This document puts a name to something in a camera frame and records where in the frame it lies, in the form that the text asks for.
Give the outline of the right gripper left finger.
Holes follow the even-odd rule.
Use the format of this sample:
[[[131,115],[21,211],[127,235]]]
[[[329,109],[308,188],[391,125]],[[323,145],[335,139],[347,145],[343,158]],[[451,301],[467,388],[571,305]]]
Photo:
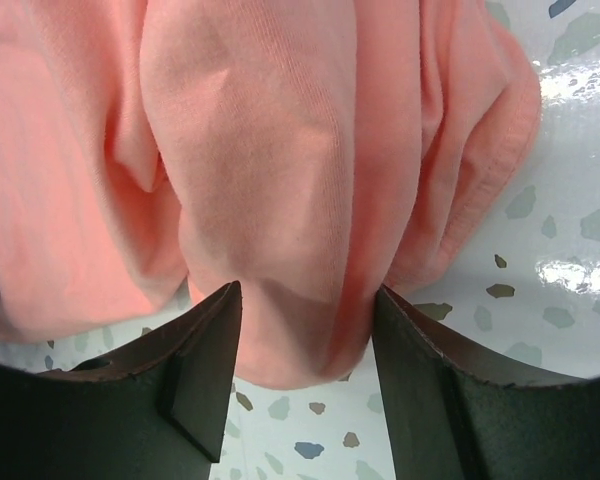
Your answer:
[[[0,363],[0,479],[206,479],[221,457],[238,283],[63,371]]]

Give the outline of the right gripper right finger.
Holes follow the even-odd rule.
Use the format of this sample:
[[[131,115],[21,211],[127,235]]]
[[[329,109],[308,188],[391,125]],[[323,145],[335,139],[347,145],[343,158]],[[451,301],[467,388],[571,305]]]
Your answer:
[[[501,355],[388,288],[372,340],[399,480],[600,479],[600,377]]]

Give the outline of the salmon pink t-shirt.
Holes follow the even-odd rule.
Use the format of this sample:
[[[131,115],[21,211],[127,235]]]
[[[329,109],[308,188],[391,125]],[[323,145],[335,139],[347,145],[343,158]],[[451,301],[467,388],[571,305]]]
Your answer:
[[[0,1],[0,342],[239,281],[237,375],[360,361],[532,148],[540,83],[481,1]]]

